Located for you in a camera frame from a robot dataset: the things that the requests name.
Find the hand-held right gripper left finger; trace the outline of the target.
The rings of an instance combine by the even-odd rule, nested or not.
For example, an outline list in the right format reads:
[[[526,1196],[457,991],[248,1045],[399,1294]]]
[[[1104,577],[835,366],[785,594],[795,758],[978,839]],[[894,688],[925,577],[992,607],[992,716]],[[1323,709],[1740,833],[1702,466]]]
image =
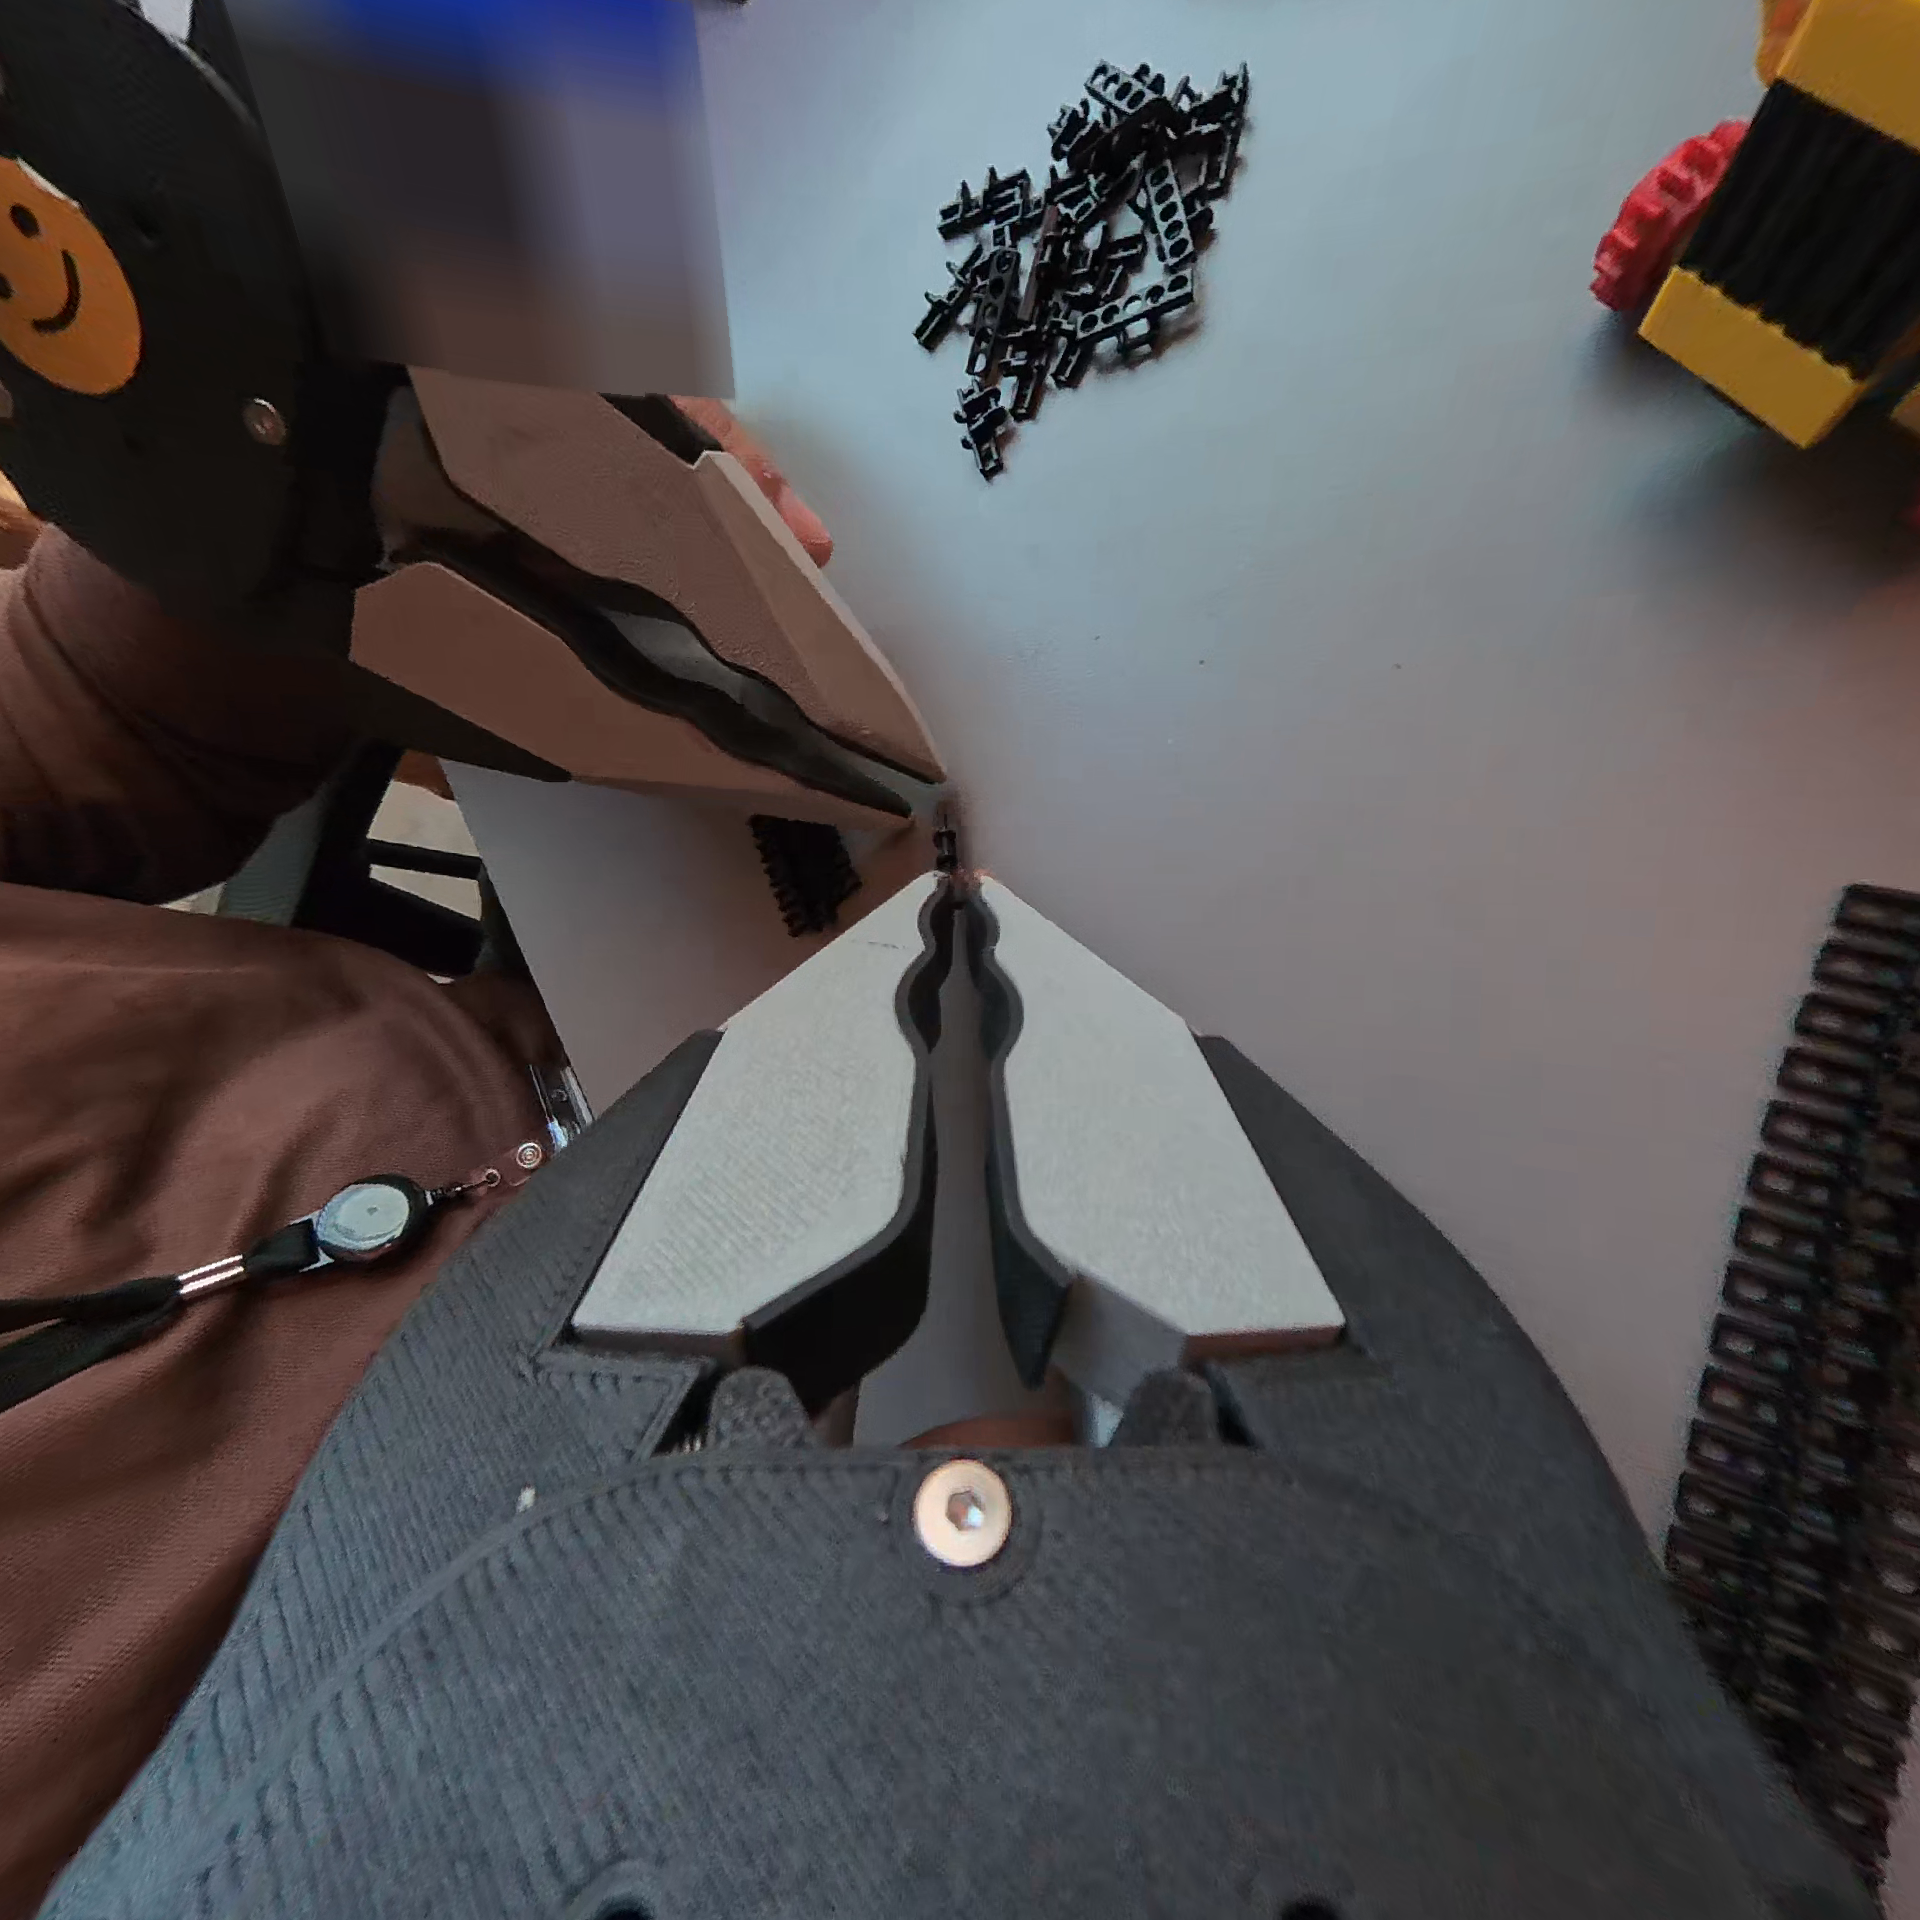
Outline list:
[[[778,1374],[808,1414],[897,1355],[930,1290],[946,978],[924,875],[705,1037],[569,1332]]]

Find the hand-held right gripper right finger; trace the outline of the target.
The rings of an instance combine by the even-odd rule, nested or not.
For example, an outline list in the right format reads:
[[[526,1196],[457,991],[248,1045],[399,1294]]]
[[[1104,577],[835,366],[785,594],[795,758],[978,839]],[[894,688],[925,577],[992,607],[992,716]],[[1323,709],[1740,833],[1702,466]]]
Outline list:
[[[963,965],[987,1299],[1038,1403],[972,1435],[1102,1446],[1153,1377],[1336,1350],[1347,1317],[1191,1024],[993,877],[963,885]]]

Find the yellow black lego vehicle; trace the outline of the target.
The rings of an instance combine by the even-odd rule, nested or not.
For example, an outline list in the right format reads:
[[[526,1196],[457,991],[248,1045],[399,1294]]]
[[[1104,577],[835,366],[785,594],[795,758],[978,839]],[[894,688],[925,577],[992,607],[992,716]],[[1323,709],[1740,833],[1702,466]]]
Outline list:
[[[1793,449],[1861,404],[1917,435],[1917,6],[1757,4],[1747,119],[1657,161],[1590,290]]]

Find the long black lego track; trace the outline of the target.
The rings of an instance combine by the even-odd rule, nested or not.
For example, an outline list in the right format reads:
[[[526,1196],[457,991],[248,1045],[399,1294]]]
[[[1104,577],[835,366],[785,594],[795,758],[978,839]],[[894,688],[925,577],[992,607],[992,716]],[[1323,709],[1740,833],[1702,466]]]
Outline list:
[[[1917,896],[1849,885],[1734,1212],[1662,1558],[1877,1906],[1916,1745]]]

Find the person's brown clothed body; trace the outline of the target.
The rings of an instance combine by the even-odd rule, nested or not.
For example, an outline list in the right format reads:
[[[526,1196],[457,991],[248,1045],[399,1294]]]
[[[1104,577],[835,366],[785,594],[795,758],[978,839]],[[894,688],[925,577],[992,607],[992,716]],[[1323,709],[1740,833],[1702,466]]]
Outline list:
[[[172,618],[4,500],[1,725],[5,1303],[237,1254],[355,1181],[450,1184],[536,1124],[559,1042],[529,983],[175,908],[347,756],[310,661]],[[4,1413],[4,1916],[164,1738],[326,1428],[500,1203]]]

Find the black retractable badge reel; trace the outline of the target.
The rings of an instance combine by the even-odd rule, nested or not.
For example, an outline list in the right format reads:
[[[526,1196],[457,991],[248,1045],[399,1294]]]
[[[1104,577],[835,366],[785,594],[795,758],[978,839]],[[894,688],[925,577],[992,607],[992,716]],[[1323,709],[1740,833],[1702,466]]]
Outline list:
[[[313,1262],[374,1266],[407,1254],[423,1235],[435,1194],[407,1177],[380,1175],[338,1190],[305,1223]]]

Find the person's left hand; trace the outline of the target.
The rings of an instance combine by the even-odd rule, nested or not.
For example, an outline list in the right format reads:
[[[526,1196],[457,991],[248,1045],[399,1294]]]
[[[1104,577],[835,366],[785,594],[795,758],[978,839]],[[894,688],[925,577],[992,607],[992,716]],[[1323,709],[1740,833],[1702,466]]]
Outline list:
[[[756,436],[734,418],[725,403],[708,397],[671,397],[674,409],[705,435],[721,452],[734,459],[754,487],[772,505],[787,532],[802,545],[812,564],[824,568],[833,554],[833,541],[819,514],[802,499],[772,454]]]

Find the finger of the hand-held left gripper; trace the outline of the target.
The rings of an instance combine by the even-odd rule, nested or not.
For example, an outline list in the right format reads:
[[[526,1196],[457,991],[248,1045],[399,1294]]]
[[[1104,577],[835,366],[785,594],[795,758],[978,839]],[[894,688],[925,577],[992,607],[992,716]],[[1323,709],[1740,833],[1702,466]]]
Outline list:
[[[902,826],[911,803],[757,720],[710,685],[661,677],[615,629],[612,685],[568,637],[465,575],[403,564],[354,598],[349,661],[588,786],[829,826]]]
[[[637,683],[613,672],[608,629],[657,674],[717,690],[833,765],[897,792],[948,781],[876,640],[754,479],[666,399],[409,373],[382,438],[382,541],[382,579],[444,564],[617,688]],[[569,781],[435,710],[486,738],[435,756]]]

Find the black office chair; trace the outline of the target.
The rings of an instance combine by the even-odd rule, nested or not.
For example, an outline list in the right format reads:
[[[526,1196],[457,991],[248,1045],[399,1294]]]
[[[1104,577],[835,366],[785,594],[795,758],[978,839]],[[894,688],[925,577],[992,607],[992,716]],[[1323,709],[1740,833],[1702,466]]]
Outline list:
[[[375,949],[438,980],[469,976],[488,942],[483,910],[425,898],[403,880],[457,883],[486,905],[486,870],[474,854],[375,833],[399,762],[396,746],[358,744],[209,895],[209,912]]]

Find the short black lego track segment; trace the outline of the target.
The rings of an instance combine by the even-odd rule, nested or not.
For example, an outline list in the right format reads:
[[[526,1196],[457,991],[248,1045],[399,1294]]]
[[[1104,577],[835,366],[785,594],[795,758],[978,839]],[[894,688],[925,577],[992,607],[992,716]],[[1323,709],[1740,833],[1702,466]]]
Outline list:
[[[860,892],[844,835],[824,823],[754,814],[746,820],[779,924],[794,940],[833,932]]]

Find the pile of black lego links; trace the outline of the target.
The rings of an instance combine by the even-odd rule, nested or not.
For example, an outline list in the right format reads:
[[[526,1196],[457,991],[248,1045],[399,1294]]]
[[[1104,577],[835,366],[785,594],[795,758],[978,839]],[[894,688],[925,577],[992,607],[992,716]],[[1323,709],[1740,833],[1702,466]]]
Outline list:
[[[1055,393],[1155,361],[1191,324],[1218,205],[1251,119],[1240,61],[1210,84],[1096,61],[1045,126],[1045,163],[962,180],[934,219],[942,280],[915,344],[963,350],[952,423],[981,482]]]

